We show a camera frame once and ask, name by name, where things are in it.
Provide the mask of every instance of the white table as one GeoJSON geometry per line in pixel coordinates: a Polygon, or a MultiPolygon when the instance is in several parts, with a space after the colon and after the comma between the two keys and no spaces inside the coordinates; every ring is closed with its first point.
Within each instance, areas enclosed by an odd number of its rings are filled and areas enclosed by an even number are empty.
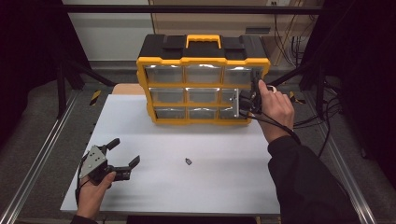
{"type": "MultiPolygon", "coordinates": [[[[173,216],[280,213],[267,166],[268,143],[256,121],[248,126],[156,125],[147,114],[144,95],[108,95],[87,150],[114,138],[120,144],[107,152],[109,164],[126,166],[137,155],[141,161],[131,180],[113,183],[101,211],[173,216]]],[[[76,175],[62,211],[77,211],[76,175]]]]}

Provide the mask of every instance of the human hand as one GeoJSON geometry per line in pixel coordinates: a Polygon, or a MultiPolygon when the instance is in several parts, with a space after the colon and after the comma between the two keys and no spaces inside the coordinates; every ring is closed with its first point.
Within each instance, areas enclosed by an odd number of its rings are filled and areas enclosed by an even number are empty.
{"type": "MultiPolygon", "coordinates": [[[[293,130],[294,108],[288,95],[282,94],[280,91],[268,91],[266,84],[262,80],[259,81],[259,89],[262,96],[263,114],[256,115],[256,117],[269,120],[267,117],[269,116],[278,123],[293,130]]],[[[259,121],[259,124],[262,127],[262,132],[264,133],[264,137],[267,139],[268,143],[271,143],[279,137],[289,135],[287,132],[275,125],[263,121],[259,121]]]]}
{"type": "Polygon", "coordinates": [[[85,176],[82,178],[81,183],[88,182],[81,187],[76,215],[95,220],[106,190],[114,181],[115,177],[116,172],[109,173],[97,186],[89,181],[89,177],[85,176]]]}

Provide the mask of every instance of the carrying handle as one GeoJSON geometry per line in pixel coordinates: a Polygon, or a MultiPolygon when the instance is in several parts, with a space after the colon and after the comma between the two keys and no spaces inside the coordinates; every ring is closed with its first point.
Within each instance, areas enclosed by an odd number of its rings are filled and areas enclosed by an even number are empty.
{"type": "Polygon", "coordinates": [[[189,47],[190,41],[202,41],[202,42],[218,42],[219,49],[221,49],[220,36],[219,35],[187,35],[186,49],[189,47]]]}

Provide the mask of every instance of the black horizontal bar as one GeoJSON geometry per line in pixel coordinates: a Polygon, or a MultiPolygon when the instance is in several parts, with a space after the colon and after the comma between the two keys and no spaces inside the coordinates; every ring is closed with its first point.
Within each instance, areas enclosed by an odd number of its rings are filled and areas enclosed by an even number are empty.
{"type": "Polygon", "coordinates": [[[322,15],[338,12],[322,7],[236,7],[236,6],[139,6],[139,5],[44,5],[48,12],[71,13],[209,13],[322,15]]]}

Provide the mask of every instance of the tool organizer box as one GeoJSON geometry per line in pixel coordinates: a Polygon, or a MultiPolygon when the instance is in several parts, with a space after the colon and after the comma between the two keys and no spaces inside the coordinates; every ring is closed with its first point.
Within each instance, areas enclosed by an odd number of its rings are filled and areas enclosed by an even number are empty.
{"type": "Polygon", "coordinates": [[[147,35],[136,64],[148,114],[161,124],[249,124],[231,98],[250,90],[253,69],[264,77],[270,67],[255,35],[147,35]]]}

